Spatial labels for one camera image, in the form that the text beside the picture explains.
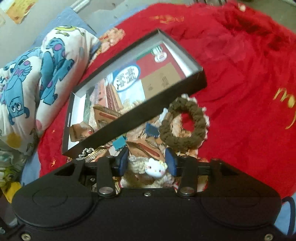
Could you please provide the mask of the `brown braided hair scrunchie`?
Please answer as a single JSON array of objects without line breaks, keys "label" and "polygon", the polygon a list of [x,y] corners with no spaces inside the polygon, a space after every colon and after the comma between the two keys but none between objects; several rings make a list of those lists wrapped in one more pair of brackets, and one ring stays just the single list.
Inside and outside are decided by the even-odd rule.
[{"label": "brown braided hair scrunchie", "polygon": [[209,126],[206,108],[200,107],[194,97],[182,94],[164,109],[159,137],[174,151],[186,153],[201,147]]}]

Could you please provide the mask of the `blue hair clip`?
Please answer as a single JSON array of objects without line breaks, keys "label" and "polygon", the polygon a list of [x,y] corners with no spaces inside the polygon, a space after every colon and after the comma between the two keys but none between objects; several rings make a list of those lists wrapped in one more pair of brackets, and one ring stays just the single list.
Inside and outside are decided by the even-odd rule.
[{"label": "blue hair clip", "polygon": [[148,137],[159,137],[159,129],[151,123],[146,123],[144,132],[147,134]]}]

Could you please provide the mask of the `yellow wall poster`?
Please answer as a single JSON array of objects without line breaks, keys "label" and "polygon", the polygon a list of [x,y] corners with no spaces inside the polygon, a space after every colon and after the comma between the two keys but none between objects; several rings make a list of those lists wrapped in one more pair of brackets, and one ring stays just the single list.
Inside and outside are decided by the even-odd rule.
[{"label": "yellow wall poster", "polygon": [[13,20],[15,24],[21,24],[30,9],[37,3],[35,0],[2,1],[1,9]]}]

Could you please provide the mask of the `brown snack packet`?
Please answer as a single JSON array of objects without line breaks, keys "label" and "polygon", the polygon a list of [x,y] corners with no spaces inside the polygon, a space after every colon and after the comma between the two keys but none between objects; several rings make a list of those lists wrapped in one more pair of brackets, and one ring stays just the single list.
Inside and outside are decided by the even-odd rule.
[{"label": "brown snack packet", "polygon": [[73,124],[69,127],[71,142],[81,142],[94,133],[94,129],[85,122]]},{"label": "brown snack packet", "polygon": [[98,129],[105,127],[107,124],[122,116],[121,113],[99,104],[94,105],[93,110]]},{"label": "brown snack packet", "polygon": [[153,158],[159,161],[165,161],[165,157],[161,151],[145,140],[126,141],[127,147],[131,155],[135,157]]}]

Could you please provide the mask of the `red plush blanket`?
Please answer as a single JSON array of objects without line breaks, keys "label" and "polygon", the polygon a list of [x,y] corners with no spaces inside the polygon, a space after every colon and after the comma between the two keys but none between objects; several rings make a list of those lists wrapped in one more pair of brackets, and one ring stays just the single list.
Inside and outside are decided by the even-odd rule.
[{"label": "red plush blanket", "polygon": [[295,34],[238,3],[153,4],[118,25],[125,36],[84,73],[161,29],[204,68],[195,94],[210,120],[199,157],[219,158],[274,188],[295,193]]}]

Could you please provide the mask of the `black shallow cardboard box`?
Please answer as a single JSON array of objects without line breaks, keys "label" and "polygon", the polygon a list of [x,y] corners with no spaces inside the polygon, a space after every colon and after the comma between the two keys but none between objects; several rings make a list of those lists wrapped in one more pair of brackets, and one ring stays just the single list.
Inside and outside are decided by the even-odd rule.
[{"label": "black shallow cardboard box", "polygon": [[[158,45],[160,43],[168,44],[168,46],[175,51],[177,56],[191,70],[191,74],[153,95],[140,105],[132,108],[118,119],[107,124],[90,137],[87,137],[85,140],[81,142],[71,142],[69,127],[72,124],[83,120],[82,114],[84,112],[83,108],[87,90],[94,86],[100,78],[106,77],[109,73],[123,64],[130,62],[153,45]],[[207,80],[203,67],[200,66],[199,63],[167,33],[160,29],[156,29],[108,60],[73,89],[70,95],[65,121],[62,154],[75,159],[85,148],[97,149],[99,146],[106,144],[110,140],[133,130],[145,121],[161,114],[164,108],[182,94],[192,95],[206,86]]]}]

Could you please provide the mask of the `white blue monster quilt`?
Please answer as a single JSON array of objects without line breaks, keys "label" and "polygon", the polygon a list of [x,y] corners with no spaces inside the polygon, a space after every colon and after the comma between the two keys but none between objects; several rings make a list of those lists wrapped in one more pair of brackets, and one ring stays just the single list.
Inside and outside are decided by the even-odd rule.
[{"label": "white blue monster quilt", "polygon": [[60,26],[1,68],[1,191],[8,201],[21,187],[20,174],[39,138],[100,44],[83,28]]}]

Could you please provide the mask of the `colourful history textbook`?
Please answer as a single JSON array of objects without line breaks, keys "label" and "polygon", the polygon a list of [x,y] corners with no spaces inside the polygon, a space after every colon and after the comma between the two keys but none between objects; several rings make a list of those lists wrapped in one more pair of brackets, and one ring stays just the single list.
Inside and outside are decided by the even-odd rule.
[{"label": "colourful history textbook", "polygon": [[124,114],[189,74],[168,44],[153,45],[87,90],[83,121],[95,128],[95,105]]}]

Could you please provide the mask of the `teal hair clip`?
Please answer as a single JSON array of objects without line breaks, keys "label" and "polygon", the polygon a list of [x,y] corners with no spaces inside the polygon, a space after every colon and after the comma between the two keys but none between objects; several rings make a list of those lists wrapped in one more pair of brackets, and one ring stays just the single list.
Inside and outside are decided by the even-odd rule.
[{"label": "teal hair clip", "polygon": [[126,146],[126,138],[124,136],[119,136],[116,140],[112,142],[116,151],[124,148]]}]

